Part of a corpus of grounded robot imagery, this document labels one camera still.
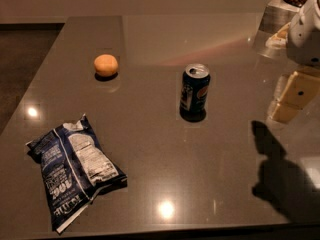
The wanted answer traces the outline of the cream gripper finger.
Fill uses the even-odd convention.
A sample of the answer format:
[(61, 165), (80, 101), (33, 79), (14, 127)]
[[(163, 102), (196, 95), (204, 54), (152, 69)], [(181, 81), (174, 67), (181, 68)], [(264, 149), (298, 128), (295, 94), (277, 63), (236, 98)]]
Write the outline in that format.
[(279, 123), (289, 123), (320, 91), (320, 70), (299, 66), (290, 75), (282, 75), (276, 85), (269, 106), (269, 118)]
[(285, 49), (289, 27), (289, 23), (283, 25), (275, 34), (268, 38), (265, 46), (271, 49)]

